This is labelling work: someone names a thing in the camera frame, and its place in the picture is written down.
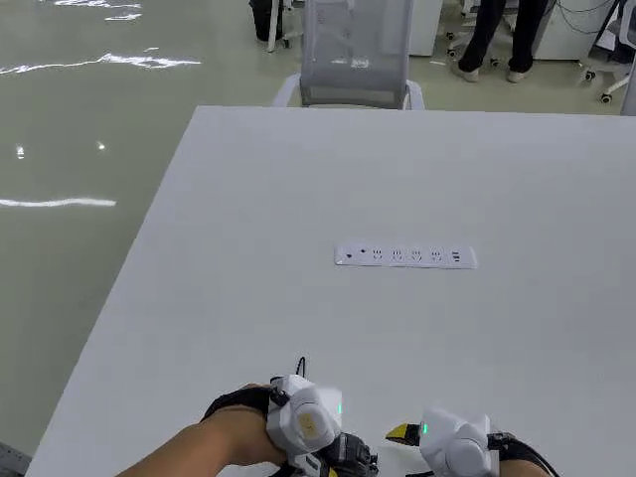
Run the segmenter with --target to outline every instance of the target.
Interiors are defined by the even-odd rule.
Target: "black bag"
[[[269,21],[271,19],[271,0],[249,0],[249,6],[254,15],[256,37],[266,42],[269,40]],[[276,40],[282,38],[282,0],[278,3],[278,24],[276,25]]]

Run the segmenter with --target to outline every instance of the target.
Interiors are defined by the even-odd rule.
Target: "black cable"
[[[296,374],[306,378],[307,373],[307,360],[305,360],[304,356],[301,356],[298,360],[298,365],[296,366]]]
[[[596,5],[595,7],[592,8],[586,8],[585,10],[571,10],[567,7],[563,7],[563,4],[561,3],[561,0],[558,0],[558,3],[560,5],[560,7],[565,10],[566,12],[569,13],[586,13],[586,12],[593,12],[594,10],[598,10],[599,8],[603,8],[605,5],[607,5],[610,2],[613,2],[614,0],[605,0],[603,3]]]
[[[604,7],[605,5],[607,5],[608,3],[612,2],[614,0],[605,0],[603,3],[601,3],[600,5],[595,6],[594,8],[588,8],[586,10],[571,10],[567,7],[563,7],[563,4],[561,3],[561,0],[556,0],[556,4],[558,5],[558,12],[560,13],[560,15],[563,17],[563,20],[565,21],[565,23],[575,32],[580,33],[581,35],[596,35],[598,33],[600,33],[603,29],[600,30],[595,30],[595,31],[585,31],[585,30],[581,30],[578,27],[575,27],[574,25],[571,24],[571,22],[567,19],[567,16],[565,15],[565,12],[568,13],[588,13],[588,12],[593,12],[594,10],[598,10],[602,7]]]

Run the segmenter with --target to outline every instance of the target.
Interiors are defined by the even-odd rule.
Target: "gray mesh chair back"
[[[413,0],[306,0],[303,105],[401,109]]]
[[[627,0],[620,26],[620,42],[636,49],[636,0]]]

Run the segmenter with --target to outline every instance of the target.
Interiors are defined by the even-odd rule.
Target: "office floor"
[[[246,0],[110,1],[0,0],[0,441],[30,454],[194,107],[268,104],[299,68],[297,45],[255,40]],[[462,82],[446,42],[411,62],[429,109],[620,107],[576,64]]]

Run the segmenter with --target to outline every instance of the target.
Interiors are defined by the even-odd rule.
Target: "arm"
[[[186,427],[118,477],[214,477],[232,464],[284,461],[267,436],[263,417],[237,405]]]
[[[541,467],[526,460],[506,460],[499,464],[501,477],[548,477]]]

